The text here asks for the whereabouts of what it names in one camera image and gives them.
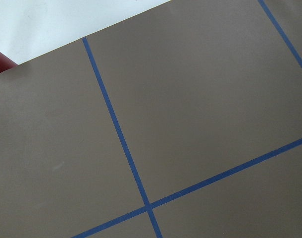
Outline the red fire extinguisher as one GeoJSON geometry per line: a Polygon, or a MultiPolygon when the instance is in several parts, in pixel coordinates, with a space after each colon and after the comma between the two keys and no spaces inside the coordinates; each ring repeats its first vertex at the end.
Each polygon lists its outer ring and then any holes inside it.
{"type": "Polygon", "coordinates": [[[16,66],[15,62],[0,52],[0,73],[16,66]]]}

